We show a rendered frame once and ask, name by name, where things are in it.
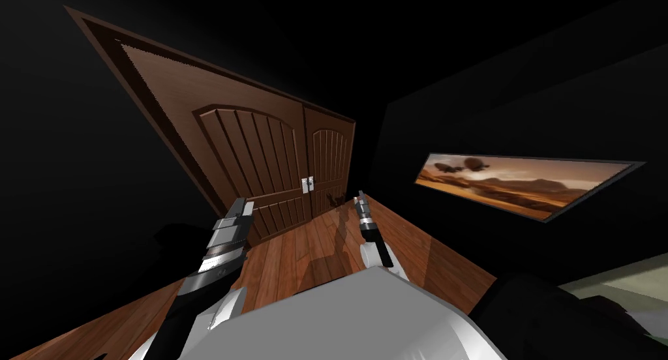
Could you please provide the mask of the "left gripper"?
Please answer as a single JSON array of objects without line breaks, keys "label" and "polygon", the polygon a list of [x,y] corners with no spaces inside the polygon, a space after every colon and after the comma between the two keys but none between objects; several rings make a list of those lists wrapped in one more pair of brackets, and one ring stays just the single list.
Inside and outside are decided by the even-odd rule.
[{"label": "left gripper", "polygon": [[254,202],[238,198],[227,212],[227,217],[220,219],[215,227],[213,236],[207,246],[206,258],[224,256],[238,258],[243,253],[243,247],[251,224]]}]

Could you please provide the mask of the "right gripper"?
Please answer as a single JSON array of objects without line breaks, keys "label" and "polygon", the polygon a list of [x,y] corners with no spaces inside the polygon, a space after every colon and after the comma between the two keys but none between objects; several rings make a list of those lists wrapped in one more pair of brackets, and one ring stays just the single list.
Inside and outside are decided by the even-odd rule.
[{"label": "right gripper", "polygon": [[366,195],[362,190],[358,191],[358,195],[354,197],[354,206],[359,217],[359,222],[361,224],[367,224],[372,222],[371,210],[366,198]]}]

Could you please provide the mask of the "narrow brown wooden door leaf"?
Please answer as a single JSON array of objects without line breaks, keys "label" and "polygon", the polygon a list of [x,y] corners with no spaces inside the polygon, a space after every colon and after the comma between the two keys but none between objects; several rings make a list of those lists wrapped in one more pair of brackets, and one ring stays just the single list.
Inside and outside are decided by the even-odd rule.
[{"label": "narrow brown wooden door leaf", "polygon": [[348,184],[355,123],[305,108],[312,216],[343,204]]}]

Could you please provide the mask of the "wide brown wooden door leaf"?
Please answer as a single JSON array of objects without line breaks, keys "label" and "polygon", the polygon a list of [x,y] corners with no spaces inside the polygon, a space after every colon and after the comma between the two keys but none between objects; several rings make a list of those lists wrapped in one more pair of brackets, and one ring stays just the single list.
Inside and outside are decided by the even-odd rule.
[{"label": "wide brown wooden door leaf", "polygon": [[124,46],[225,205],[254,202],[253,244],[312,218],[301,103],[200,67]]}]

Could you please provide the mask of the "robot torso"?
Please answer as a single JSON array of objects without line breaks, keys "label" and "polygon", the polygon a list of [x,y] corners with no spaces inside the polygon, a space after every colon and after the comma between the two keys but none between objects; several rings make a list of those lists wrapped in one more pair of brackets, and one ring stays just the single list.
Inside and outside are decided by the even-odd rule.
[{"label": "robot torso", "polygon": [[372,267],[231,318],[180,360],[507,360],[460,309]]}]

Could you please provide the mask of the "framed desert landscape picture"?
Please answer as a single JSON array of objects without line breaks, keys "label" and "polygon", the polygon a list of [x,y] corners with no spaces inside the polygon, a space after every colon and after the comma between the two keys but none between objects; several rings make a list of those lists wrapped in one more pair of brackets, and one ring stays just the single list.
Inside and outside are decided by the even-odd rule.
[{"label": "framed desert landscape picture", "polygon": [[415,182],[548,222],[642,165],[639,161],[431,153]]}]

